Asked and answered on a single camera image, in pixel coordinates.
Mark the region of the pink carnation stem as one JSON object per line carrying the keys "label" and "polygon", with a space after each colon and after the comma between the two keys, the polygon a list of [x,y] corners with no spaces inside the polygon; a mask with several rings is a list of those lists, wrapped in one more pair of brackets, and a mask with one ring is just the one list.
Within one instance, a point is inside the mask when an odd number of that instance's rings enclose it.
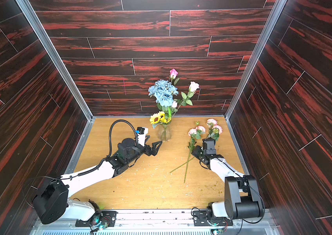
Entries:
{"label": "pink carnation stem", "polygon": [[[208,126],[208,136],[207,138],[212,138],[215,141],[219,139],[220,134],[222,134],[223,129],[220,125],[218,125],[217,120],[210,118],[207,120],[206,125]],[[173,169],[170,173],[173,173],[174,171],[178,170],[179,168],[183,167],[186,165],[186,162],[177,168]]]}
{"label": "pink carnation stem", "polygon": [[186,177],[188,173],[188,167],[189,167],[189,162],[192,160],[192,151],[197,143],[197,140],[201,139],[202,135],[205,134],[206,129],[204,126],[200,125],[200,122],[196,121],[195,122],[196,127],[192,128],[188,131],[188,136],[190,137],[189,141],[189,154],[188,154],[188,159],[186,161],[186,169],[185,169],[185,176],[184,176],[184,183],[186,182]]}

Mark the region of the pale pink rosebud stem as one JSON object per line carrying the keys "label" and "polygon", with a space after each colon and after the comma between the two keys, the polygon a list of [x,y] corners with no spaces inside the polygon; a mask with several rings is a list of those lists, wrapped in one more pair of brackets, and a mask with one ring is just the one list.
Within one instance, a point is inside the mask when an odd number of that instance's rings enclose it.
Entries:
{"label": "pale pink rosebud stem", "polygon": [[193,106],[192,97],[195,95],[196,91],[200,88],[200,85],[196,82],[191,82],[187,93],[181,92],[181,99],[174,99],[171,114],[174,116],[182,106]]}

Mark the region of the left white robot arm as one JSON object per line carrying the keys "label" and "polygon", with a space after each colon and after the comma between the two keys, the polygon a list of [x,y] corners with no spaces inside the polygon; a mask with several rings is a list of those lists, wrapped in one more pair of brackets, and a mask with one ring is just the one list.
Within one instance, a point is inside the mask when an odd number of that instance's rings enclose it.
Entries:
{"label": "left white robot arm", "polygon": [[133,166],[143,154],[157,155],[161,141],[147,145],[146,140],[139,144],[127,138],[118,144],[118,150],[110,157],[101,160],[97,166],[65,174],[59,178],[47,178],[36,191],[32,205],[42,224],[51,224],[59,219],[76,219],[87,226],[97,227],[109,223],[97,203],[71,199],[75,193],[100,181],[114,178]]}

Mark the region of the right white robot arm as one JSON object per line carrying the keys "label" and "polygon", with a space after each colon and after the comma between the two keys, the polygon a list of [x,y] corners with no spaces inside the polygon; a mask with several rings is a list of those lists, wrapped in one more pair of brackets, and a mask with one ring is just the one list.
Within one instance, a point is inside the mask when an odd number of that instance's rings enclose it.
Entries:
{"label": "right white robot arm", "polygon": [[265,205],[255,177],[240,173],[230,166],[222,155],[217,154],[215,143],[212,138],[204,139],[202,146],[196,146],[192,151],[192,155],[225,184],[224,200],[208,204],[208,219],[262,219]]}

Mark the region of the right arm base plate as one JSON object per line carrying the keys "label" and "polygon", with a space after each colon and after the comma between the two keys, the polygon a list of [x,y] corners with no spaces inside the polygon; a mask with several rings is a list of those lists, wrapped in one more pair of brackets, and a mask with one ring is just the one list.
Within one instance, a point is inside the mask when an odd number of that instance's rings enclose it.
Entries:
{"label": "right arm base plate", "polygon": [[219,225],[219,222],[210,222],[208,220],[207,210],[192,208],[191,216],[195,227],[203,227],[203,226],[215,227]]}

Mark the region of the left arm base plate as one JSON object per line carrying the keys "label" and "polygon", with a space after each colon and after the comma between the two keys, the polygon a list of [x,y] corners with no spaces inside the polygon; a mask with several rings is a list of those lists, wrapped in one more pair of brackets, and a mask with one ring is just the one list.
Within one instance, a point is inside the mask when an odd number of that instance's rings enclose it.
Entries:
{"label": "left arm base plate", "polygon": [[117,214],[117,211],[95,212],[87,221],[77,220],[75,226],[83,228],[99,228],[100,230],[114,227]]}

